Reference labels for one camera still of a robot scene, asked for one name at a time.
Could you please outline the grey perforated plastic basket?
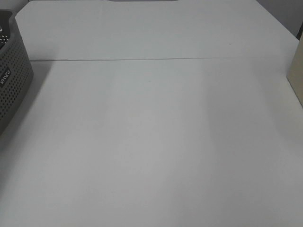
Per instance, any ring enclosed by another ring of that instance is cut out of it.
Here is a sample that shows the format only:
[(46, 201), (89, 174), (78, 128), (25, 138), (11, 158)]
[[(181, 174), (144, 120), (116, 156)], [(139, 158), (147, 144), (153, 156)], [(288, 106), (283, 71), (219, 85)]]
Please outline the grey perforated plastic basket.
[(33, 79), (33, 68), (15, 19), (0, 11), (0, 132), (3, 133), (21, 105)]

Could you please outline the beige box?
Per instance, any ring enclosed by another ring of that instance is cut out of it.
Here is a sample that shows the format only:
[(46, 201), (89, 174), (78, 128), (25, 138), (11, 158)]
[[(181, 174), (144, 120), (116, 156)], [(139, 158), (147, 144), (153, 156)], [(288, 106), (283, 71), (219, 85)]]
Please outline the beige box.
[(303, 38), (301, 37), (287, 74), (298, 101), (303, 105)]

